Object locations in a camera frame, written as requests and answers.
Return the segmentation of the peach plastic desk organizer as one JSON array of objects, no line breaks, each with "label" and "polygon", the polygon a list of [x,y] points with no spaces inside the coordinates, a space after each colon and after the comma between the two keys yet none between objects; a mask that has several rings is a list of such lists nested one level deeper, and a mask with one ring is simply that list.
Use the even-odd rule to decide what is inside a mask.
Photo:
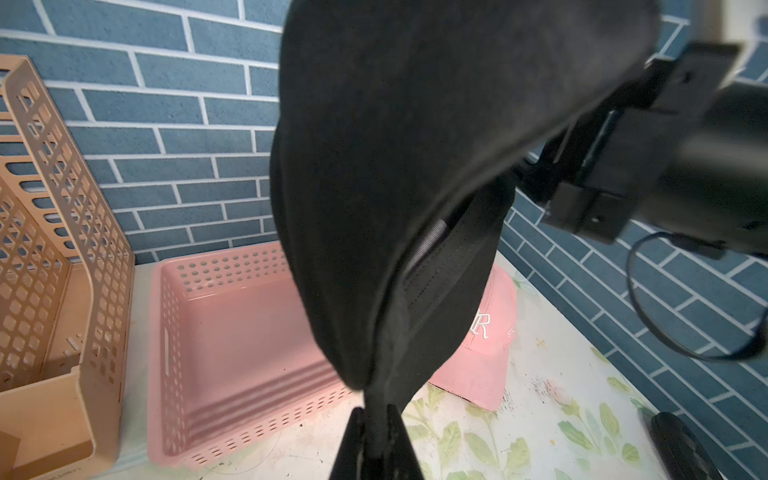
[{"label": "peach plastic desk organizer", "polygon": [[118,455],[135,257],[27,57],[1,101],[1,475],[84,479]]}]

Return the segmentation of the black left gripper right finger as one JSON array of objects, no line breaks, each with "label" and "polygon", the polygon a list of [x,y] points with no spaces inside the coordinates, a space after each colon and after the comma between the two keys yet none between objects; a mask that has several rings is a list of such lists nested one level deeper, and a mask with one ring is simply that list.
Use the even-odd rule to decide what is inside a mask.
[{"label": "black left gripper right finger", "polygon": [[387,406],[387,444],[383,462],[384,479],[424,479],[400,411],[392,404]]}]

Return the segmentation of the floral table mat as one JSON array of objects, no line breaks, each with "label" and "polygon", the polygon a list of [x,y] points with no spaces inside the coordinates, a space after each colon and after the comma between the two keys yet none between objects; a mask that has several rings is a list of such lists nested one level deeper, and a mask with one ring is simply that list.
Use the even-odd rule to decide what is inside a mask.
[{"label": "floral table mat", "polygon": [[[359,393],[334,385],[190,461],[152,462],[147,416],[153,265],[134,277],[119,452],[110,479],[324,479]],[[432,385],[403,419],[428,479],[663,479],[653,405],[519,272],[518,325],[499,408]]]}]

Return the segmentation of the pink baseball cap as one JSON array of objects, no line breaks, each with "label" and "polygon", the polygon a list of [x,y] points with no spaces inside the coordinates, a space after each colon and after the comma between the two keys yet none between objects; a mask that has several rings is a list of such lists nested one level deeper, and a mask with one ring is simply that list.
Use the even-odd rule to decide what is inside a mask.
[{"label": "pink baseball cap", "polygon": [[497,410],[504,396],[516,327],[515,283],[503,268],[494,265],[467,335],[429,383],[482,409]]}]

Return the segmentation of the pink perforated plastic basket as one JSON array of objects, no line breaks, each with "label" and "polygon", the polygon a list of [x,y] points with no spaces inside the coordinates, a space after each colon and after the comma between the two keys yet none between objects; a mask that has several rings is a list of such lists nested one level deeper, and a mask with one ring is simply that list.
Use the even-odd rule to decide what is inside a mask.
[{"label": "pink perforated plastic basket", "polygon": [[148,455],[160,466],[210,465],[350,394],[275,241],[157,264],[148,327]]}]

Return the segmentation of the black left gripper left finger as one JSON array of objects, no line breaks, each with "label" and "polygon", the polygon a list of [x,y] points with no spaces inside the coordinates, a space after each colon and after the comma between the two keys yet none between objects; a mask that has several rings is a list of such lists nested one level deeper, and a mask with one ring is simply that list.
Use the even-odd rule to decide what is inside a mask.
[{"label": "black left gripper left finger", "polygon": [[355,407],[346,425],[330,480],[361,480],[365,447],[365,410]]}]

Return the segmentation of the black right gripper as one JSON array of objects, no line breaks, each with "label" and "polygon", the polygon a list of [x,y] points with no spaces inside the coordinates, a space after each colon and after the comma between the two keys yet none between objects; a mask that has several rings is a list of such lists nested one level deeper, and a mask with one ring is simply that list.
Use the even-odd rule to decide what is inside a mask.
[{"label": "black right gripper", "polygon": [[735,65],[735,44],[692,42],[650,61],[518,166],[545,223],[612,243],[676,158]]}]

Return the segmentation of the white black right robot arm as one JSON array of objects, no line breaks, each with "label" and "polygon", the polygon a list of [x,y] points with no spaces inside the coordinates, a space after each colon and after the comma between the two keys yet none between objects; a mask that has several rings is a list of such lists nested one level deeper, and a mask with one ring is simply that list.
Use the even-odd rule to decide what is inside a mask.
[{"label": "white black right robot arm", "polygon": [[514,171],[547,224],[614,242],[634,220],[718,259],[767,254],[767,91],[730,83],[734,45],[654,60]]}]

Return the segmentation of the black round object on mat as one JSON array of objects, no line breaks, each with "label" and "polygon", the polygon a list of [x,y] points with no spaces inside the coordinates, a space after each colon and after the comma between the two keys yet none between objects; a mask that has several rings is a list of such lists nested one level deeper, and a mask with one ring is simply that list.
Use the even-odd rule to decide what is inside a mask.
[{"label": "black round object on mat", "polygon": [[669,412],[654,415],[650,433],[671,479],[724,479],[704,446],[677,416]]}]

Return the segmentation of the black baseball cap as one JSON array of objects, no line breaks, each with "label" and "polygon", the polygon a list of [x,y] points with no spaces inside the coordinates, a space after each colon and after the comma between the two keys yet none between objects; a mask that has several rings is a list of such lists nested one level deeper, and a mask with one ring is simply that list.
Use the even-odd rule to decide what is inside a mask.
[{"label": "black baseball cap", "polygon": [[412,259],[469,203],[492,256],[506,172],[640,71],[654,1],[295,1],[279,60],[274,221],[316,341],[365,398],[365,453],[457,348],[480,289],[412,310]]}]

